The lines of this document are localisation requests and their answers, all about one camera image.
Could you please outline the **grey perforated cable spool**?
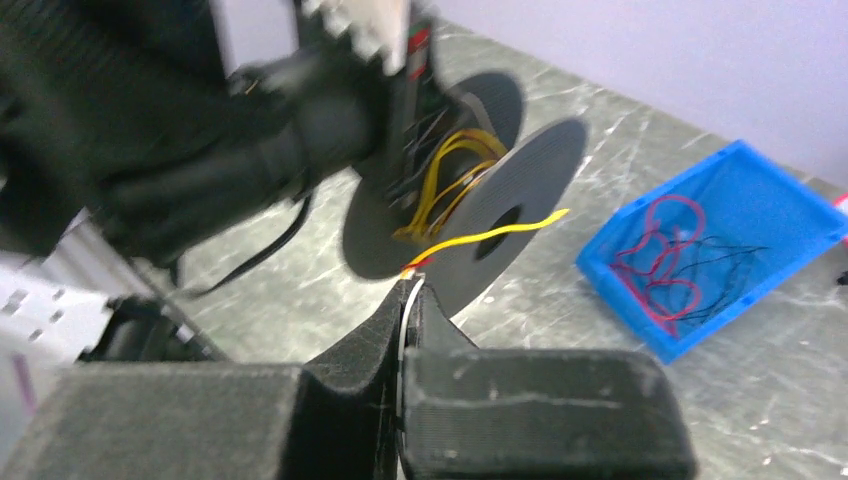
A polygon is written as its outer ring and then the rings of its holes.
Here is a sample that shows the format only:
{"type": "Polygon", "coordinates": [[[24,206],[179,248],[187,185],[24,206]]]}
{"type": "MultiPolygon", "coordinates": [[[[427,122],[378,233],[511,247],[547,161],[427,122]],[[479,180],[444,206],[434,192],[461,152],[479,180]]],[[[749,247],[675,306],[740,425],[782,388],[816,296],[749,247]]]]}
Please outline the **grey perforated cable spool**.
{"type": "Polygon", "coordinates": [[[449,147],[424,224],[415,228],[364,185],[352,197],[342,233],[347,266],[367,280],[392,277],[408,265],[423,274],[447,316],[480,296],[521,254],[556,206],[582,163],[588,129],[578,118],[554,121],[524,140],[523,94],[514,79],[484,72],[456,86],[480,101],[496,137],[511,144],[500,154],[449,147]]]}

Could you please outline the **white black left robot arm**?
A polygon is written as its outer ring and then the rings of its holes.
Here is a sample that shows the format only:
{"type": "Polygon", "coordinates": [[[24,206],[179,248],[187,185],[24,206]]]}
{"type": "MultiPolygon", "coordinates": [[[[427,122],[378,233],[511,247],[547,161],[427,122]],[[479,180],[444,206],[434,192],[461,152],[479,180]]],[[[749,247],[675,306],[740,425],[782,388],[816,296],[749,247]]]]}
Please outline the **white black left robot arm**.
{"type": "Polygon", "coordinates": [[[372,7],[388,42],[359,8],[296,1],[297,50],[226,76],[207,1],[3,2],[4,210],[44,244],[87,209],[120,254],[176,273],[188,249],[297,204],[235,280],[301,230],[325,178],[351,167],[401,193],[469,109],[437,80],[422,5],[372,7]]]}

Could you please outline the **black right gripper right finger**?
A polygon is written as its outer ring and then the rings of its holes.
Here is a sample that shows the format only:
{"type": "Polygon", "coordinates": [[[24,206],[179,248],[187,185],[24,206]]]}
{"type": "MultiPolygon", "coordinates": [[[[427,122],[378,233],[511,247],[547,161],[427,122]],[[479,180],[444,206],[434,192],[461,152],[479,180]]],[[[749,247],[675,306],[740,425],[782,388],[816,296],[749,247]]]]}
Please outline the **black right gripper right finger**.
{"type": "Polygon", "coordinates": [[[650,356],[483,349],[411,281],[401,313],[401,465],[409,479],[693,479],[671,384],[650,356]]]}

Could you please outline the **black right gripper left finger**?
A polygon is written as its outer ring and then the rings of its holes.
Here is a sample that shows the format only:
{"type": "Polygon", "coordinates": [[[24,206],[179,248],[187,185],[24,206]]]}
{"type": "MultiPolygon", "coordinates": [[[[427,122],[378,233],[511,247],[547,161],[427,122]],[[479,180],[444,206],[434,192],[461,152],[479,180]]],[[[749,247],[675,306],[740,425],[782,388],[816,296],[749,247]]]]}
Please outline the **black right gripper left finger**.
{"type": "Polygon", "coordinates": [[[64,372],[5,479],[392,479],[408,285],[305,364],[97,362],[64,372]]]}

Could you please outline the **blue plastic bin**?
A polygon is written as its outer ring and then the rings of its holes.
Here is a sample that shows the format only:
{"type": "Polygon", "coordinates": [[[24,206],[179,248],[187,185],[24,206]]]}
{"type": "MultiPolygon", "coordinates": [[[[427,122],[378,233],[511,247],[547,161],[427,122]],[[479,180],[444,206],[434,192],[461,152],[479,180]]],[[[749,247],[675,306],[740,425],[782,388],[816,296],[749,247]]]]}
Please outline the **blue plastic bin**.
{"type": "Polygon", "coordinates": [[[576,264],[668,363],[846,234],[842,212],[736,141],[619,209],[576,264]]]}

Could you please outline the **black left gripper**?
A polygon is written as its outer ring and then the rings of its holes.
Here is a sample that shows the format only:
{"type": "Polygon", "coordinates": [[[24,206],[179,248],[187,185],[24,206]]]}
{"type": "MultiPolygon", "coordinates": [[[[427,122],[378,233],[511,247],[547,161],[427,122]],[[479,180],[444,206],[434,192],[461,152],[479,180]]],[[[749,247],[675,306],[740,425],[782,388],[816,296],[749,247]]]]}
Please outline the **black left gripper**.
{"type": "Polygon", "coordinates": [[[442,138],[457,129],[463,107],[442,87],[434,70],[432,19],[414,19],[402,35],[407,63],[395,74],[383,72],[383,60],[365,60],[353,52],[353,27],[339,36],[326,19],[298,19],[301,47],[322,47],[340,54],[348,71],[339,76],[366,106],[376,134],[375,149],[354,164],[366,187],[381,200],[394,201],[412,191],[442,138]]]}

